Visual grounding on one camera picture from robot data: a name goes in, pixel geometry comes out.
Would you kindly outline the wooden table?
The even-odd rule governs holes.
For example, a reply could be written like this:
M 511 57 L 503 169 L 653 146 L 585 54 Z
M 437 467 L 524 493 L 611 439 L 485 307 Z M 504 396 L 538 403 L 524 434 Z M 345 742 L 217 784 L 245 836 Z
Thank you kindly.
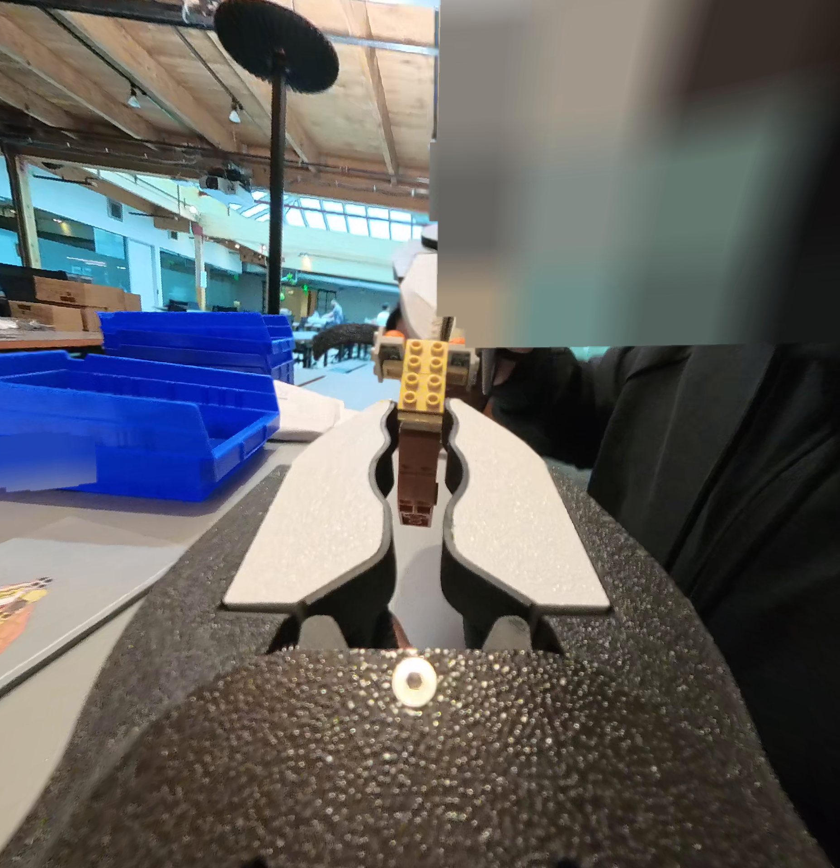
M 103 336 L 97 331 L 0 330 L 0 353 L 62 351 L 86 355 L 102 353 Z

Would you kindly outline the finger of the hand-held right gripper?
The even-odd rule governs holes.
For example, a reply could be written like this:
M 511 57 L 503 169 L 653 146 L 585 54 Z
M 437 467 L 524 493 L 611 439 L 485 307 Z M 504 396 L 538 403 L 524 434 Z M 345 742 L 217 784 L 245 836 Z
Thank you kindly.
M 393 311 L 393 331 L 406 338 L 439 337 L 436 233 L 401 245 L 393 256 L 399 299 Z

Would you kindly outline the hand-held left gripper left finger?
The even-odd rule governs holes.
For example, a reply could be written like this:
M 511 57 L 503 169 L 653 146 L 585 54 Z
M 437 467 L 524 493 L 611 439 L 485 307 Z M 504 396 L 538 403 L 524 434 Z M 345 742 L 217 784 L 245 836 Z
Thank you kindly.
M 225 608 L 374 619 L 389 607 L 395 411 L 392 401 L 379 401 L 293 461 L 223 597 Z

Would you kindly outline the ceiling projector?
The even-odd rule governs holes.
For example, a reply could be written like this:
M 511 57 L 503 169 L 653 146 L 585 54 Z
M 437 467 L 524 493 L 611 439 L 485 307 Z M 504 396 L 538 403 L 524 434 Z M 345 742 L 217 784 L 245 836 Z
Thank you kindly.
M 252 176 L 243 168 L 228 163 L 208 168 L 200 176 L 198 187 L 203 192 L 217 192 L 228 196 L 250 195 Z

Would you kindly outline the brown tan brick model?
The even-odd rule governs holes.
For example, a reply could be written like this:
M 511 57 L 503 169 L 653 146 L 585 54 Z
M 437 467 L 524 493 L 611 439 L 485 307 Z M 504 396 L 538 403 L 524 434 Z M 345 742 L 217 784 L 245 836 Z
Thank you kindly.
M 428 338 L 407 327 L 380 328 L 371 351 L 379 382 L 398 383 L 396 507 L 404 526 L 431 526 L 437 468 L 446 446 L 446 400 L 481 406 L 481 354 L 466 344 L 453 318 L 435 318 Z

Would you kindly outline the grey instruction booklet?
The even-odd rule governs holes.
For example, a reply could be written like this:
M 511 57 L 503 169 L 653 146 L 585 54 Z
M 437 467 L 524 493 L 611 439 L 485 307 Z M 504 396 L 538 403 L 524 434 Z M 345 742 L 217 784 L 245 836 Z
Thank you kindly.
M 181 546 L 16 538 L 0 544 L 0 697 L 175 563 Z

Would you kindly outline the brown cardboard box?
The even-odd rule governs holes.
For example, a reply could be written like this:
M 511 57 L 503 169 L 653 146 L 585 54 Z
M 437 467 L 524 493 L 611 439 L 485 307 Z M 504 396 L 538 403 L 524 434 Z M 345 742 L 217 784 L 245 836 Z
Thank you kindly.
M 35 299 L 49 305 L 90 308 L 99 311 L 141 311 L 139 295 L 95 284 L 57 278 L 34 277 Z
M 100 315 L 94 308 L 49 305 L 41 302 L 9 302 L 11 315 L 17 320 L 36 322 L 55 331 L 100 333 Z

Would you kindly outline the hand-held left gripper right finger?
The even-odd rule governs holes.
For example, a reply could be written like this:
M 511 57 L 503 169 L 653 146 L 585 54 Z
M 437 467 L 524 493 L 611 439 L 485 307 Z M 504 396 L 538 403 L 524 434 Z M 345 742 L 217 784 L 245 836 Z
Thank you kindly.
M 448 401 L 442 591 L 463 617 L 605 613 L 610 602 L 552 476 L 514 434 Z

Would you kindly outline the stack of blue bins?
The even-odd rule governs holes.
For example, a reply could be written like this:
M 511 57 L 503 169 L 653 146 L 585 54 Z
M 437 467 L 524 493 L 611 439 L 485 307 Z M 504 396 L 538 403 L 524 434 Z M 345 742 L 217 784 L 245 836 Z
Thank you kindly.
M 258 312 L 114 311 L 99 314 L 110 356 L 263 374 L 294 385 L 289 321 Z

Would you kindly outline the black pole with round disc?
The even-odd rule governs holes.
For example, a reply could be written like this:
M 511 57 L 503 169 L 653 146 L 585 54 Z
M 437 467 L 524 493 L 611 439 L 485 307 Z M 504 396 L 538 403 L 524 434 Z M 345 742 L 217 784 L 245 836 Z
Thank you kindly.
M 275 315 L 281 307 L 286 92 L 327 91 L 338 78 L 339 59 L 321 30 L 306 17 L 274 2 L 222 2 L 213 13 L 213 27 L 230 58 L 271 86 L 266 310 Z

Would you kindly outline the blue plastic bin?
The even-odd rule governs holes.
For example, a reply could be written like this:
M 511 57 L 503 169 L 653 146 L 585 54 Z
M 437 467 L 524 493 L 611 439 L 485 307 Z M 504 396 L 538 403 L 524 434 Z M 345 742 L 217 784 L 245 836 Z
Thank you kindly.
M 199 503 L 279 426 L 250 373 L 65 352 L 0 355 L 0 491 Z

